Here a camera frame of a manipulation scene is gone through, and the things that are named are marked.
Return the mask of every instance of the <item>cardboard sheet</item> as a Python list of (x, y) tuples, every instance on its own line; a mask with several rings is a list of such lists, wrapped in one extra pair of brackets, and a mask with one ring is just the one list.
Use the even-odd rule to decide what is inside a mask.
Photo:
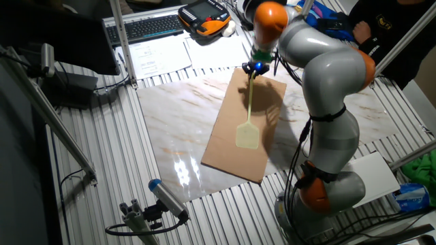
[(286, 84), (258, 76), (253, 85), (251, 123), (259, 128), (256, 150), (236, 146), (236, 128), (247, 121), (248, 75), (235, 69), (212, 130), (202, 164), (261, 183)]

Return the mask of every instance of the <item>black clothing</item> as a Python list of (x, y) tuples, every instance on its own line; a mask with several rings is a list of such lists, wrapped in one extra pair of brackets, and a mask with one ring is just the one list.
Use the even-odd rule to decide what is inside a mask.
[[(349, 23), (354, 28), (365, 21), (371, 28), (371, 37), (359, 49), (378, 64), (434, 2), (401, 5), (396, 0), (359, 0), (348, 16)], [(435, 44), (436, 18), (382, 71), (383, 75), (403, 89), (415, 78), (421, 61)]]

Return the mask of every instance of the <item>keyboard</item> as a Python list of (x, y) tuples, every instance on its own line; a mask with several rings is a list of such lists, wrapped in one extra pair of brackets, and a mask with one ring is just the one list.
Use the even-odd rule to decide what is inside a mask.
[[(183, 33), (182, 23), (177, 14), (139, 20), (124, 24), (124, 27), (129, 44)], [(112, 47), (120, 46), (121, 41), (116, 27), (107, 27), (106, 30)]]

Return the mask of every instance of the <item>white marble board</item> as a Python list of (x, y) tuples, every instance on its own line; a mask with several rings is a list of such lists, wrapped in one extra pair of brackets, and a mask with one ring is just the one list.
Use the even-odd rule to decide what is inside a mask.
[[(196, 199), (246, 182), (201, 165), (213, 125), (233, 71), (137, 91), (162, 181), (181, 201)], [(266, 77), (287, 84), (265, 175), (289, 168), (308, 109), (301, 87), (279, 66)], [(370, 88), (345, 98), (360, 126), (360, 144), (397, 132)], [(309, 142), (305, 144), (307, 152)]]

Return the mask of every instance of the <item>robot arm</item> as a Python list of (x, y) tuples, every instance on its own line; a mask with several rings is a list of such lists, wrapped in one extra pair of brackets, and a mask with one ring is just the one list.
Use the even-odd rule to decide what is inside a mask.
[(352, 207), (365, 195), (361, 178), (341, 172), (354, 155), (359, 128), (346, 110), (344, 98), (364, 89), (373, 79), (374, 61), (310, 27), (289, 6), (264, 2), (256, 10), (251, 62), (267, 63), (278, 41), (280, 55), (304, 67), (302, 89), (313, 121), (313, 141), (305, 172), (312, 175), (299, 192), (296, 213), (319, 218)]

